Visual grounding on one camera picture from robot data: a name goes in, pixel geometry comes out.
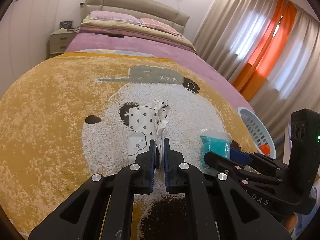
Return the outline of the person's right hand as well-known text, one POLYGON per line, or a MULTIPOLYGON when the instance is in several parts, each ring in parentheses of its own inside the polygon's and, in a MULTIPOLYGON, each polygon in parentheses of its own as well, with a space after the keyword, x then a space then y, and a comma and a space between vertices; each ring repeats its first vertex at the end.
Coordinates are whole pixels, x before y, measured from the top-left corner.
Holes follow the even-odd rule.
POLYGON ((292 214, 286 218, 283 218, 281 224, 284 228, 289 232, 292 233, 298 223, 298 216, 296 214, 292 214))

